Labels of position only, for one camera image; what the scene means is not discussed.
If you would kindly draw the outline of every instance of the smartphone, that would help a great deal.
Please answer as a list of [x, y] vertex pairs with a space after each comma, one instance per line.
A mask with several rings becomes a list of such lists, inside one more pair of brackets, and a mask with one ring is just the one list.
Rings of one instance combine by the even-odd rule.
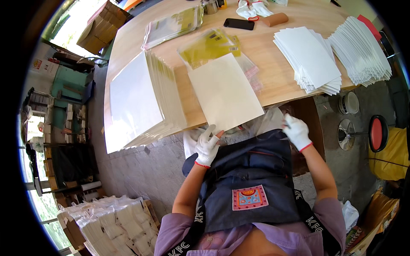
[[253, 26], [255, 26], [255, 22], [250, 21], [250, 20], [238, 20], [238, 19], [228, 18], [225, 20], [225, 23], [223, 24], [223, 26], [253, 30]]

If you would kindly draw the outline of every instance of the denim apron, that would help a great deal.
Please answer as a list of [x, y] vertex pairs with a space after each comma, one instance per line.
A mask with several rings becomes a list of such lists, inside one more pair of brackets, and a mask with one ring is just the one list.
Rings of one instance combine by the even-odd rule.
[[[188, 175], [198, 154], [184, 163]], [[201, 187], [205, 232], [252, 222], [301, 220], [293, 195], [290, 145], [280, 129], [220, 147]]]

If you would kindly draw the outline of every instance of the cardboard tube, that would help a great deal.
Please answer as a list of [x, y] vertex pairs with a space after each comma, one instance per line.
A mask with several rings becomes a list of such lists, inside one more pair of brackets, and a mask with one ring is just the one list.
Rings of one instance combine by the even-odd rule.
[[283, 12], [278, 13], [278, 14], [274, 14], [274, 15], [270, 15], [266, 18], [261, 19], [261, 21], [263, 21], [263, 23], [265, 23], [268, 27], [272, 27], [272, 26], [275, 26], [277, 24], [285, 23], [288, 20], [289, 20], [289, 18]]

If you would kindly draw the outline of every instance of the paint bucket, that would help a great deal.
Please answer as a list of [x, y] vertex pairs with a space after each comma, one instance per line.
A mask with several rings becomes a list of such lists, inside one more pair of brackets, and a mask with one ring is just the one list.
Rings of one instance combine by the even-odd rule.
[[354, 92], [349, 92], [340, 97], [339, 110], [342, 114], [356, 114], [359, 112], [359, 100]]

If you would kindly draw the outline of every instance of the yellow bag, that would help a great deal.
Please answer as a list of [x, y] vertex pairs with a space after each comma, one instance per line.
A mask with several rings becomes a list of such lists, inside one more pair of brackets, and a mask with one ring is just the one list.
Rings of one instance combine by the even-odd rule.
[[406, 176], [410, 165], [406, 132], [406, 128], [389, 127], [386, 147], [377, 153], [371, 151], [369, 147], [370, 170], [378, 178], [397, 181]]

